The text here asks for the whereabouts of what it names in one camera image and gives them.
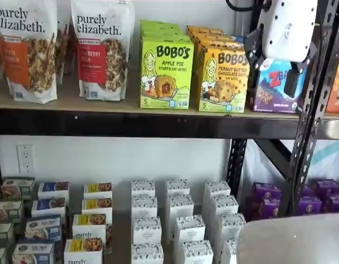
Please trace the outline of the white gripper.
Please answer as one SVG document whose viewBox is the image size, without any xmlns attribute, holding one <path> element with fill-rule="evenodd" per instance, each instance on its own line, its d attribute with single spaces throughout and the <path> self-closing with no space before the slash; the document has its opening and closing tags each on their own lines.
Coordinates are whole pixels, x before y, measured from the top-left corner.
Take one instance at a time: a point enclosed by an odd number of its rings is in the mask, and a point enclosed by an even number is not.
<svg viewBox="0 0 339 264">
<path fill-rule="evenodd" d="M 258 27 L 244 37 L 245 56 L 250 73 L 260 69 L 266 58 L 290 61 L 284 93 L 299 97 L 299 83 L 307 69 L 318 2 L 317 0 L 264 1 Z"/>
</svg>

